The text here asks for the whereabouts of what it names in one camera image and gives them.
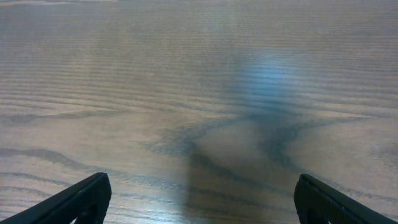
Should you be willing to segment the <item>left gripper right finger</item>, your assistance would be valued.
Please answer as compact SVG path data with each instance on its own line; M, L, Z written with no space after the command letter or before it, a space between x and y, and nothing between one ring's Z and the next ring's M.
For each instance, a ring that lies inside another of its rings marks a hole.
M397 224L308 174L299 177L294 204L300 224Z

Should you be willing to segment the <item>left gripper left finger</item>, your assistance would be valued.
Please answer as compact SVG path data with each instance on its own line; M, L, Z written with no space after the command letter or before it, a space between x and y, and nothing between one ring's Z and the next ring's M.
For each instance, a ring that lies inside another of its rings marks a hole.
M98 172L1 224L103 224L110 200L109 177Z

